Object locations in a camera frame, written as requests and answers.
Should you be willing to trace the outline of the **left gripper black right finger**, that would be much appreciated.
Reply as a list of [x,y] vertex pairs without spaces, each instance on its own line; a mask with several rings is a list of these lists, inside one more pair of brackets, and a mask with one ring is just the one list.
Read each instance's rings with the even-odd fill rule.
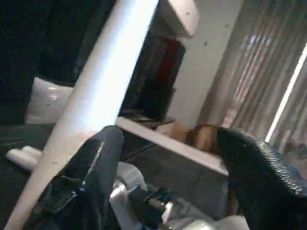
[[246,132],[219,128],[217,150],[251,230],[307,228],[307,185],[274,147]]

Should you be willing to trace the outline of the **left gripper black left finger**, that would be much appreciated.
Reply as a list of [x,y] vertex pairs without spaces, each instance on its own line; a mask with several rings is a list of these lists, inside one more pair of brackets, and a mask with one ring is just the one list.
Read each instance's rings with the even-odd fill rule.
[[28,230],[104,230],[123,132],[107,126],[90,137],[47,185]]

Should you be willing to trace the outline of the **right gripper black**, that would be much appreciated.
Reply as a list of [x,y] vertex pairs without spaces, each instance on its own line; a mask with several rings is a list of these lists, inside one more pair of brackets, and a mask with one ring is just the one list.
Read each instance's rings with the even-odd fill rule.
[[172,193],[163,187],[136,185],[128,192],[128,198],[134,205],[152,207],[172,207]]

